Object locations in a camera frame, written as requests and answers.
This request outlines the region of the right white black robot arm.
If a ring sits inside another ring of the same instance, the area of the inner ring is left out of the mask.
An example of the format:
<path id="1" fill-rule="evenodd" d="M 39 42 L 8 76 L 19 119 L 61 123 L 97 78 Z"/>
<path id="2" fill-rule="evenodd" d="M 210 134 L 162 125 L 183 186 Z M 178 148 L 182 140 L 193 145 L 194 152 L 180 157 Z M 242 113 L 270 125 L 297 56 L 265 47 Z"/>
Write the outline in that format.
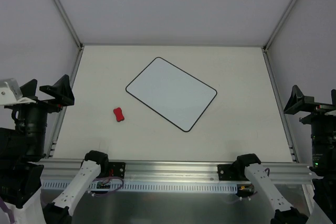
<path id="1" fill-rule="evenodd" d="M 284 114 L 306 112 L 307 116 L 299 121 L 311 127 L 309 169 L 317 178 L 312 179 L 314 207 L 310 216 L 300 213 L 283 197 L 256 154 L 240 155 L 231 165 L 236 177 L 250 181 L 273 211 L 270 223 L 335 223 L 335 90 L 331 90 L 331 100 L 330 104 L 318 103 L 294 85 L 284 108 Z"/>

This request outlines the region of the white whiteboard black frame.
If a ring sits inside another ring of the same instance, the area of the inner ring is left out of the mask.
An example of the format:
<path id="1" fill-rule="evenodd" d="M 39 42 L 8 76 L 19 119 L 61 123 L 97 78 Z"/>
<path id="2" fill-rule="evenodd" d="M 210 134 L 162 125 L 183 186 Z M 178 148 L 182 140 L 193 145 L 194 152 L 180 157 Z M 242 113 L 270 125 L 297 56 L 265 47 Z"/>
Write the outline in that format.
<path id="1" fill-rule="evenodd" d="M 189 132 L 217 96 L 216 89 L 168 62 L 154 58 L 125 91 L 183 132 Z"/>

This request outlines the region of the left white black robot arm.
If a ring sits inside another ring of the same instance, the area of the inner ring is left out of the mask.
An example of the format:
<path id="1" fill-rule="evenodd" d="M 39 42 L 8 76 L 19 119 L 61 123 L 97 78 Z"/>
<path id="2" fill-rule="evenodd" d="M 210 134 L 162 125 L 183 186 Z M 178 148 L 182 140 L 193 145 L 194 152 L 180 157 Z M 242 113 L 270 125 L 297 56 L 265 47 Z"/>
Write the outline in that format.
<path id="1" fill-rule="evenodd" d="M 108 174 L 108 155 L 90 151 L 68 187 L 41 205 L 44 166 L 39 161 L 45 157 L 47 118 L 74 103 L 67 74 L 52 86 L 38 87 L 36 79 L 23 86 L 14 78 L 1 80 L 1 106 L 11 110 L 15 123 L 13 130 L 1 128 L 1 210 L 10 223 L 71 223 L 90 184 Z"/>

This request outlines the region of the red whiteboard eraser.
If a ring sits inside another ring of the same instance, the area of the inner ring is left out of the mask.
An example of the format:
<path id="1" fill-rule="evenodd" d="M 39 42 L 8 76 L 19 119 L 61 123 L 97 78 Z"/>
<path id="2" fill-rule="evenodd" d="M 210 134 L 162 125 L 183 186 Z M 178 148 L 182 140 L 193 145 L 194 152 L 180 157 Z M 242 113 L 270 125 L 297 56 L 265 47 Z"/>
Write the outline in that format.
<path id="1" fill-rule="evenodd" d="M 113 109 L 113 114 L 115 115 L 115 119 L 117 122 L 124 121 L 125 117 L 120 107 Z"/>

